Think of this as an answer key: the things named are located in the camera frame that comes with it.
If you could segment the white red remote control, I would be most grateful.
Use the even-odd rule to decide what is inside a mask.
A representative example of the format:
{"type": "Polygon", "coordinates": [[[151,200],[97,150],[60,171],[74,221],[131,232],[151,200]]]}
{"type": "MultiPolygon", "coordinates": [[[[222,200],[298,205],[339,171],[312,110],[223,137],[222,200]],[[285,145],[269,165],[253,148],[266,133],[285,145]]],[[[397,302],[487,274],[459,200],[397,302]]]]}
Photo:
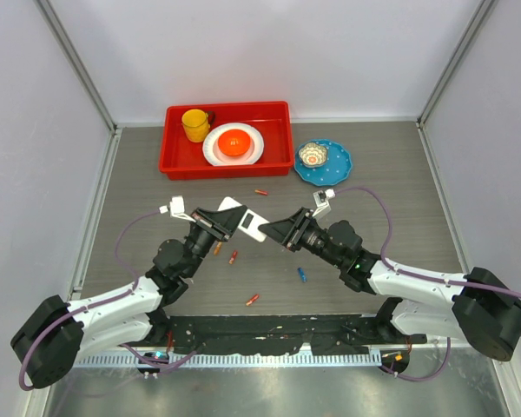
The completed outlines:
{"type": "MultiPolygon", "coordinates": [[[[219,211],[226,209],[235,209],[241,206],[241,203],[236,201],[230,196],[226,196],[218,207],[219,211]]],[[[250,208],[247,209],[244,216],[241,218],[241,222],[238,229],[245,235],[248,235],[257,242],[264,242],[267,235],[260,231],[260,226],[268,224],[268,220],[261,215],[255,213],[250,208]]]]}

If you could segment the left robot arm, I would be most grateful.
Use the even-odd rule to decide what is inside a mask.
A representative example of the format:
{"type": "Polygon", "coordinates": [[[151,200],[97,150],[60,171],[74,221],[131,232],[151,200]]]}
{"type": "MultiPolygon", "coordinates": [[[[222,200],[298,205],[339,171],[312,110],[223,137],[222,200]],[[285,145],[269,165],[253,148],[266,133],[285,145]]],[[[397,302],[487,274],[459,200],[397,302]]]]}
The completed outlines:
{"type": "Polygon", "coordinates": [[[10,341],[21,364],[19,387],[49,387],[76,362],[113,346],[136,341],[161,345],[168,326],[156,316],[182,296],[214,243],[228,241],[247,211],[247,206],[235,203],[216,211],[198,208],[187,215],[182,197],[176,196],[150,212],[187,222],[188,235],[183,241],[166,240],[153,267],[144,275],[133,273],[125,286],[78,301],[65,301],[60,295],[44,299],[10,341]]]}

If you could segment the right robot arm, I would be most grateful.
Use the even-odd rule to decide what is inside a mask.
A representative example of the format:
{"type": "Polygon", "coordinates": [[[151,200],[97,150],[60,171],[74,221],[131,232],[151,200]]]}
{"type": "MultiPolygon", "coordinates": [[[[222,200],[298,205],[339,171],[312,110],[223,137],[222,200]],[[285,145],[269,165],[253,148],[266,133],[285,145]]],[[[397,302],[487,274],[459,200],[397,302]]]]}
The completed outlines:
{"type": "Polygon", "coordinates": [[[383,342],[431,334],[466,341],[493,360],[511,360],[521,338],[521,296],[491,271],[475,267],[468,274],[447,274],[392,263],[365,250],[349,222],[322,228],[305,208],[260,231],[292,252],[305,249],[337,268],[351,290],[385,296],[383,316],[374,322],[383,342]]]}

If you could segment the red AAA battery front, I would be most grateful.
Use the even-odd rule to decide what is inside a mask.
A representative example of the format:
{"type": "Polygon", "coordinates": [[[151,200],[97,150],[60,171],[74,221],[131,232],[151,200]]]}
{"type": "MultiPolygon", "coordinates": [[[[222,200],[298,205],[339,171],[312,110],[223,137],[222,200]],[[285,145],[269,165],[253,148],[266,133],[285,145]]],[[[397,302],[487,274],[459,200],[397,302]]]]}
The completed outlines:
{"type": "Polygon", "coordinates": [[[258,299],[260,298],[260,295],[258,294],[255,294],[253,295],[247,302],[246,302],[246,306],[250,306],[252,305],[253,303],[255,303],[258,299]]]}

